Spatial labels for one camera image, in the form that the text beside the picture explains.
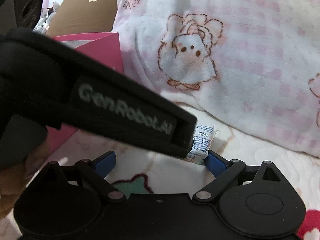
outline plush fabric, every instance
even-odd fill
[[[320,0],[118,0],[118,8],[125,74],[320,156]]]
[[[116,12],[116,0],[64,0],[46,35],[110,32]]]
[[[60,4],[57,2],[53,2],[52,8],[47,12],[47,14],[41,18],[37,25],[34,27],[33,31],[40,34],[46,34],[52,19],[54,18],[55,14],[57,13]]]

